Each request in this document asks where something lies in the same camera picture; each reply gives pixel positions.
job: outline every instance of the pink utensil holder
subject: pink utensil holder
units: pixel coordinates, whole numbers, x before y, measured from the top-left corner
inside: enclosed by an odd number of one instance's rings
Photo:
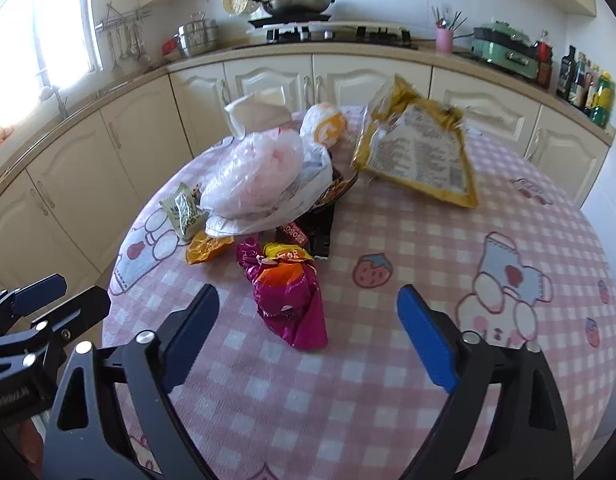
[[[449,28],[437,28],[437,52],[453,53],[453,31]]]

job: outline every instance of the beige countertop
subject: beige countertop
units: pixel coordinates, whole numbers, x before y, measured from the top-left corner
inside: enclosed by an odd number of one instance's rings
[[[156,78],[171,72],[193,68],[212,63],[220,63],[235,59],[246,59],[250,57],[263,56],[283,56],[290,54],[341,54],[344,56],[371,56],[385,57],[389,59],[409,61],[431,65],[437,68],[463,73],[489,83],[493,83],[512,91],[518,92],[528,98],[540,102],[553,110],[563,114],[572,121],[580,124],[595,137],[599,138],[606,145],[612,146],[614,128],[604,130],[593,124],[588,117],[576,108],[568,105],[554,95],[536,86],[530,85],[523,80],[517,79],[505,73],[493,70],[482,63],[466,59],[462,56],[447,56],[437,54],[430,48],[422,45],[420,50],[410,50],[407,48],[397,48],[392,46],[379,46],[370,44],[355,43],[294,43],[277,45],[259,45],[248,48],[227,48],[204,56],[185,59],[179,62],[160,67],[152,72],[137,76],[123,86],[111,91],[99,99],[92,97],[81,103],[82,108],[74,112],[68,119],[56,125],[48,124],[40,132],[29,139],[9,160],[0,168],[0,194],[12,182],[12,180],[32,161],[38,153],[43,151],[54,140],[62,136],[72,126],[82,121],[90,114],[114,101],[120,96],[144,85]]]

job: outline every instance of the tablecloth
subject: tablecloth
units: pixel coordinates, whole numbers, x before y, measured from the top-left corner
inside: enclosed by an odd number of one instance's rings
[[[350,128],[335,166],[349,163],[361,112],[345,110]],[[446,399],[396,316],[396,294],[407,283],[491,344],[536,338],[562,396],[574,457],[581,457],[616,375],[611,270],[564,191],[495,138],[472,133],[466,144],[478,208],[380,179],[357,182],[337,203],[330,257],[317,262],[329,337],[321,352],[297,351],[264,326],[233,250],[208,264],[185,263],[185,244],[159,200],[179,182],[199,181],[198,159],[145,206],[120,248],[104,345],[158,328],[204,283],[217,288],[216,325],[170,397],[219,478],[399,477]],[[479,456],[497,390],[491,386],[461,466]],[[124,387],[120,400],[140,460],[153,466]]]

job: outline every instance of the stainless steel pot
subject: stainless steel pot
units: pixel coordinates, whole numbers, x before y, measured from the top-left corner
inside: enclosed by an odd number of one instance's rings
[[[204,19],[205,13],[196,12],[193,20],[179,27],[179,52],[183,57],[199,56],[217,48],[219,25]]]
[[[251,0],[260,2],[265,12],[272,16],[292,14],[295,12],[320,13],[328,9],[335,0]]]

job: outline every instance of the utensil rack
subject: utensil rack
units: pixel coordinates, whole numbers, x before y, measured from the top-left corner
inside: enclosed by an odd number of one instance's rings
[[[107,14],[105,20],[102,20],[94,26],[94,31],[97,34],[105,30],[112,30],[120,25],[143,22],[143,20],[152,14],[152,9],[137,9],[130,10],[129,12],[119,12],[112,6],[112,2],[106,4],[106,6]],[[115,15],[111,17],[110,11],[113,11]]]

